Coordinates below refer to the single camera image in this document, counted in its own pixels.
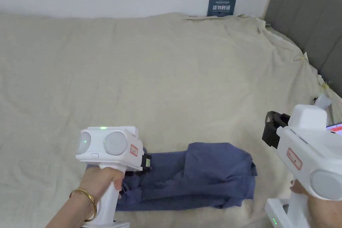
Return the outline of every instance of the gripper handle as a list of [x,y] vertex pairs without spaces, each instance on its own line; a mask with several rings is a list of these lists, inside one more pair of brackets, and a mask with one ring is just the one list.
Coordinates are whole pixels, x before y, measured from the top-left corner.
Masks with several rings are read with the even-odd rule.
[[310,228],[308,221],[308,196],[291,193],[287,216],[293,227]]
[[[117,169],[126,172],[126,167],[121,165],[100,165],[100,168],[110,167],[113,169]],[[94,218],[94,220],[87,223],[87,226],[92,225],[112,225],[114,220],[114,214],[116,209],[116,204],[118,202],[119,191],[115,189],[114,182],[111,182],[110,186],[106,190],[103,197],[98,202],[98,214]]]

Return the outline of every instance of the gray upholstered headboard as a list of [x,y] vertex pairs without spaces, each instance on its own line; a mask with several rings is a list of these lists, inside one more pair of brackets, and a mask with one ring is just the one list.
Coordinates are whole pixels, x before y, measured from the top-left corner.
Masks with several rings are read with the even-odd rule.
[[265,20],[307,52],[342,97],[342,0],[270,0]]

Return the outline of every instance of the beige bedsheet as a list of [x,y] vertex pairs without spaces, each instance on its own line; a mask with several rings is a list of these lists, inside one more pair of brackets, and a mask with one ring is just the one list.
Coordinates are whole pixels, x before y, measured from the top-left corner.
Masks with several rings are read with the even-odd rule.
[[[136,227],[266,227],[291,175],[262,140],[265,115],[323,90],[299,48],[257,18],[50,19],[0,14],[0,227],[43,227],[79,183],[88,126],[137,126],[150,152],[230,142],[259,176],[241,208],[116,213]],[[342,101],[330,89],[331,123]]]

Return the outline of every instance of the blue fabric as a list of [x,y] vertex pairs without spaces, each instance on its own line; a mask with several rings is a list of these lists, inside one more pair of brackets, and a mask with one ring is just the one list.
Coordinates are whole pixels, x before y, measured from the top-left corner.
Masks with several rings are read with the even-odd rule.
[[154,153],[151,171],[125,177],[116,211],[225,209],[253,199],[257,170],[229,143],[192,143],[185,152]]

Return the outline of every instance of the bracelet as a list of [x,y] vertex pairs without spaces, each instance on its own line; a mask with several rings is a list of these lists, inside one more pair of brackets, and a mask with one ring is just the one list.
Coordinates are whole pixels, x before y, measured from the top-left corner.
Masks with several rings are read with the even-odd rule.
[[71,197],[71,195],[75,192],[75,191],[79,191],[80,193],[83,193],[84,195],[86,195],[90,200],[91,200],[91,203],[93,203],[93,206],[94,206],[94,216],[91,218],[91,219],[86,219],[84,220],[85,222],[90,222],[92,220],[94,220],[94,218],[96,217],[96,214],[98,213],[98,208],[96,206],[96,203],[95,203],[95,200],[94,198],[88,194],[88,192],[86,190],[83,190],[83,189],[74,189],[73,191],[71,191],[70,195],[69,195],[69,199]]

